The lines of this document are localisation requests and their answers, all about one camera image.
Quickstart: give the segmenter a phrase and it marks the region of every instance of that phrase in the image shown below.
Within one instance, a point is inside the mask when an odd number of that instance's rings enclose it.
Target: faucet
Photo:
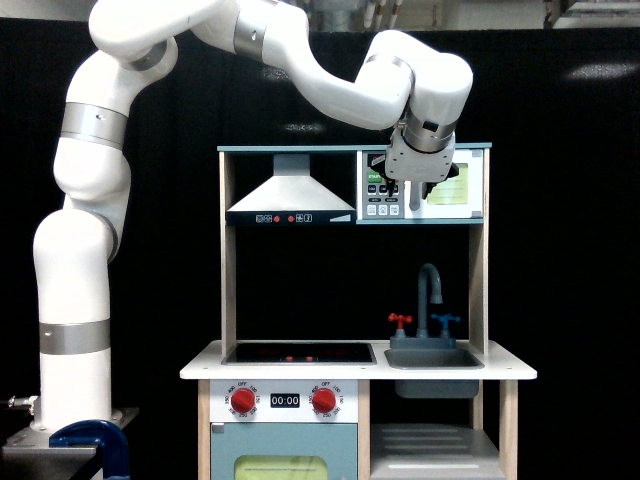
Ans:
[[[440,315],[443,322],[443,331],[440,337],[430,337],[427,331],[427,287],[431,283],[431,296],[429,302],[442,303],[442,288],[438,269],[430,263],[425,263],[418,274],[418,329],[415,337],[408,337],[404,333],[403,325],[411,323],[413,317],[389,315],[390,322],[398,322],[396,334],[390,338],[392,349],[443,349],[456,348],[456,339],[451,337],[446,326],[450,321],[460,321],[459,317],[452,315]]]
[[[431,280],[431,303],[442,303],[442,285],[438,269],[425,263],[418,274],[418,330],[416,338],[428,338],[427,332],[427,283]]]

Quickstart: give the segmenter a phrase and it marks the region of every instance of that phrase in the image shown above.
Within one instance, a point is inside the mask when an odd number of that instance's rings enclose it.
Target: white countertop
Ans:
[[[458,340],[458,348],[468,350],[484,364],[484,368],[450,368],[405,370],[392,368],[384,351],[388,340],[358,340],[371,344],[375,365],[327,363],[222,365],[222,342],[211,342],[180,371],[180,378],[206,379],[354,379],[354,380],[532,380],[537,372],[496,342],[489,342],[489,352],[480,354],[468,340]]]

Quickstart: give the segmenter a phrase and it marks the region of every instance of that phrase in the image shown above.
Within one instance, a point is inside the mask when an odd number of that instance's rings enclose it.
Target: digital clock display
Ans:
[[[272,393],[271,408],[299,408],[299,393]]]

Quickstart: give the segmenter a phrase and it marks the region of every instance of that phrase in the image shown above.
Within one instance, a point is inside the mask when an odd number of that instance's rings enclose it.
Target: red faucet handle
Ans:
[[[398,330],[402,330],[404,328],[404,324],[413,322],[413,317],[411,315],[396,315],[392,313],[389,315],[390,322],[398,322]]]

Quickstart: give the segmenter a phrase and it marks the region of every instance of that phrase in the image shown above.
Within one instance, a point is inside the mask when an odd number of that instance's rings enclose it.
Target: red knob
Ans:
[[[396,315],[395,313],[392,313],[391,315],[389,315],[389,321],[398,322],[398,330],[402,330],[405,323],[408,324],[413,322],[413,317],[411,315],[407,315],[405,317],[404,315]]]
[[[336,406],[336,396],[328,388],[321,388],[313,394],[311,404],[317,412],[329,413]]]
[[[239,388],[231,395],[231,408],[238,413],[248,413],[256,404],[256,396],[248,388]]]

